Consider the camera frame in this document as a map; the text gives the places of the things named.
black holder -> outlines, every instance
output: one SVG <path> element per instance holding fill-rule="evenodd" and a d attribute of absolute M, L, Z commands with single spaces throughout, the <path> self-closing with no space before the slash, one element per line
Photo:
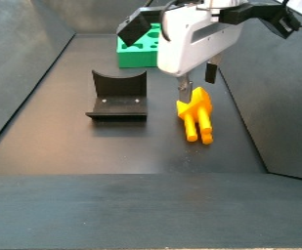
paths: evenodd
<path fill-rule="evenodd" d="M 97 98 L 93 112 L 96 120 L 148 119 L 148 72 L 132 77 L 110 77 L 93 71 Z"/>

green toy brick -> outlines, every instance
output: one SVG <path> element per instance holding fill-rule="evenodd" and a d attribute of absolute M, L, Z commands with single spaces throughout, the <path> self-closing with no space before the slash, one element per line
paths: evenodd
<path fill-rule="evenodd" d="M 137 43 L 128 47 L 118 37 L 117 54 L 120 67 L 157 66 L 160 23 L 152 24 L 152 30 L 144 35 Z"/>

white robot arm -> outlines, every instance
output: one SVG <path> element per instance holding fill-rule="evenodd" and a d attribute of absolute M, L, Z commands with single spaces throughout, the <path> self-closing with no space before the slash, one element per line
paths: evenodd
<path fill-rule="evenodd" d="M 174 0 L 165 7 L 141 8 L 118 27 L 118 35 L 132 46 L 161 22 L 158 68 L 180 81 L 180 101 L 192 100 L 190 70 L 209 62 L 206 80 L 213 83 L 221 52 L 238 40 L 242 22 L 258 18 L 270 31 L 288 38 L 301 27 L 282 4 L 250 4 L 246 0 Z"/>

black cable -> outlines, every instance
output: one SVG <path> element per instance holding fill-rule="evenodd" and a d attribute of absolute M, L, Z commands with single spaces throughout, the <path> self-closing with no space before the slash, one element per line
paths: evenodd
<path fill-rule="evenodd" d="M 149 0 L 149 1 L 146 2 L 146 4 L 145 4 L 145 7 L 149 7 L 150 4 L 152 4 L 152 2 L 153 2 L 153 0 Z"/>
<path fill-rule="evenodd" d="M 170 42 L 170 38 L 169 38 L 169 36 L 168 36 L 166 30 L 165 30 L 165 26 L 164 26 L 164 17 L 165 17 L 165 13 L 166 13 L 166 11 L 169 10 L 170 6 L 172 6 L 173 4 L 176 4 L 176 3 L 177 3 L 177 0 L 172 0 L 172 1 L 166 4 L 165 8 L 162 9 L 162 11 L 161 11 L 161 13 L 160 13 L 161 34 L 162 34 L 164 38 L 166 39 L 166 41 L 169 41 L 169 42 Z"/>
<path fill-rule="evenodd" d="M 282 2 L 282 6 L 286 6 L 286 5 L 288 5 L 288 3 L 289 3 L 289 0 L 284 0 L 284 2 Z"/>

yellow plastic object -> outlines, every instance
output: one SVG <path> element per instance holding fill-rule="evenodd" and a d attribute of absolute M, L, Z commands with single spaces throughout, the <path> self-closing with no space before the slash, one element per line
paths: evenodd
<path fill-rule="evenodd" d="M 212 144 L 212 98 L 202 87 L 193 91 L 189 104 L 177 101 L 177 112 L 178 117 L 185 120 L 188 141 L 194 142 L 198 139 L 196 123 L 200 123 L 204 144 Z"/>

